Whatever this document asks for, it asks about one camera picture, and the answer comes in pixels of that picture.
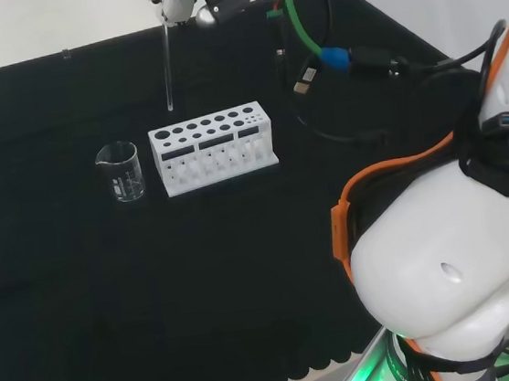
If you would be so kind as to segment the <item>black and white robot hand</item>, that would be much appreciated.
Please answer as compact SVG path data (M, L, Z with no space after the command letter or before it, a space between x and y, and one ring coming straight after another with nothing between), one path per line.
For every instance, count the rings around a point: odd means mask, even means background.
M162 25L181 26L191 18L200 27L214 26L218 20L221 6L209 0L148 0L156 5L158 18Z

